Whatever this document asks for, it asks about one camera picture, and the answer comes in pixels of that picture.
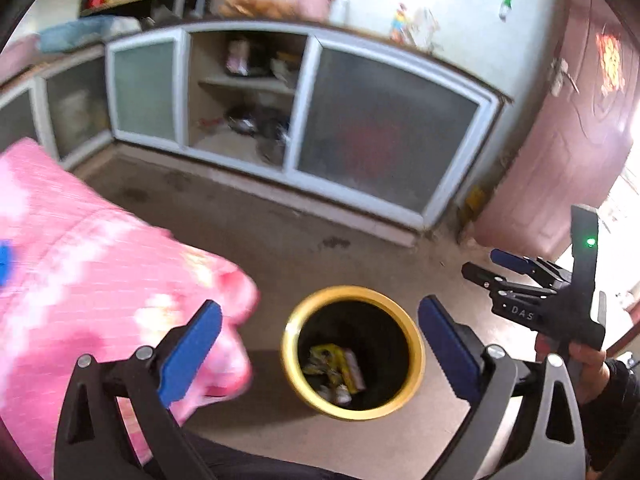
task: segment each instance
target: human hand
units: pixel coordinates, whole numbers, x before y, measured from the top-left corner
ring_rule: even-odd
[[[537,361],[543,361],[551,353],[551,347],[542,334],[536,336],[535,349]],[[575,398],[578,404],[587,404],[598,397],[609,383],[609,367],[604,362],[607,353],[587,345],[571,343],[569,355],[583,364],[580,383],[575,387]]]

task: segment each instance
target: floor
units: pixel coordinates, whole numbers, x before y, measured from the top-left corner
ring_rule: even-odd
[[[418,479],[453,436],[467,405],[453,396],[429,349],[418,394],[379,420],[333,420],[292,393],[279,362],[282,330],[295,305],[326,286],[373,288],[414,317],[420,299],[436,294],[482,341],[533,358],[534,335],[493,316],[488,295],[460,275],[468,260],[489,265],[485,253],[460,248],[446,232],[402,248],[203,178],[120,158],[88,183],[181,242],[232,260],[257,283],[261,301],[240,329],[254,366],[252,387],[188,422],[222,444],[366,480]]]

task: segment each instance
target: trash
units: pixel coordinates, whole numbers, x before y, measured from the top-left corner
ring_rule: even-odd
[[[347,406],[352,396],[366,389],[356,355],[350,349],[335,344],[313,346],[302,373],[324,376],[325,384],[317,387],[316,392],[337,406]]]

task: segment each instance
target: pink floral fabric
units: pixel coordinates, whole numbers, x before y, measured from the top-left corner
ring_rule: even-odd
[[[29,139],[0,156],[0,186],[0,239],[15,257],[0,288],[0,418],[41,476],[52,478],[60,407],[83,353],[99,362],[127,358],[211,299],[222,307],[222,332],[171,410],[182,423],[248,385],[236,326],[258,293],[235,264],[105,201]],[[148,459],[128,401],[121,410],[136,452]]]

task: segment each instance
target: black sleeve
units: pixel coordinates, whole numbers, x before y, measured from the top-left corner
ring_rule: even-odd
[[[606,364],[609,384],[599,397],[580,408],[584,445],[596,471],[603,471],[616,455],[640,405],[638,378],[620,361],[610,359]]]

